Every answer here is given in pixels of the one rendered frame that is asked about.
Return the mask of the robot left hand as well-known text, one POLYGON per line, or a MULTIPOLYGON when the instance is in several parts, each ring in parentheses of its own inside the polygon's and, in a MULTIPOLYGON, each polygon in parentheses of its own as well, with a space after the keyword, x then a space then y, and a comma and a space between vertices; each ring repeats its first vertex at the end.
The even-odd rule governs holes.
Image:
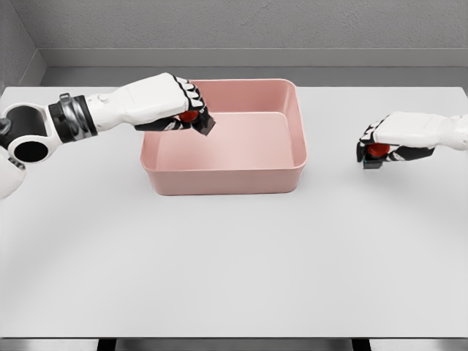
POLYGON ((124 91, 129 95, 125 104, 125 122, 140 131, 188 129, 178 115, 206 107, 197 86, 170 73, 136 81, 125 86, 124 91))

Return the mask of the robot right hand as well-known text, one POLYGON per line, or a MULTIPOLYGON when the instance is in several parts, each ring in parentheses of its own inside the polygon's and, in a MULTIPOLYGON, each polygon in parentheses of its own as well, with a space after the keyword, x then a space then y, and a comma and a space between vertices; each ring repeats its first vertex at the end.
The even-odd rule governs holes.
POLYGON ((356 145, 357 161, 363 164, 364 146, 390 146, 383 162, 414 161, 432 156, 441 143, 448 117, 428 113, 394 112, 367 126, 356 145))

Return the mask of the red-button industrial switch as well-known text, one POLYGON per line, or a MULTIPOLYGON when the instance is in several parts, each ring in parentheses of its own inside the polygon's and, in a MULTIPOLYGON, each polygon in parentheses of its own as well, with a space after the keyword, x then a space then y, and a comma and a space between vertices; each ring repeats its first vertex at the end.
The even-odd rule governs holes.
POLYGON ((382 143, 372 143, 364 146, 363 168, 366 170, 380 169, 386 160, 390 146, 382 143))
POLYGON ((214 128, 216 122, 209 114, 208 108, 202 110, 188 110, 178 115, 184 127, 193 129, 201 135, 207 136, 214 128))

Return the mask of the pink plastic basket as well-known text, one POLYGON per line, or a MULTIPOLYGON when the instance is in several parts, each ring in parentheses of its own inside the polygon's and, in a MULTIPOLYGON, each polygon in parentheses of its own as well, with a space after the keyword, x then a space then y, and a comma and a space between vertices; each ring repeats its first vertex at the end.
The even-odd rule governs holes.
POLYGON ((197 80, 216 124, 145 132, 140 161, 160 195, 287 193, 307 161, 297 88, 285 79, 197 80))

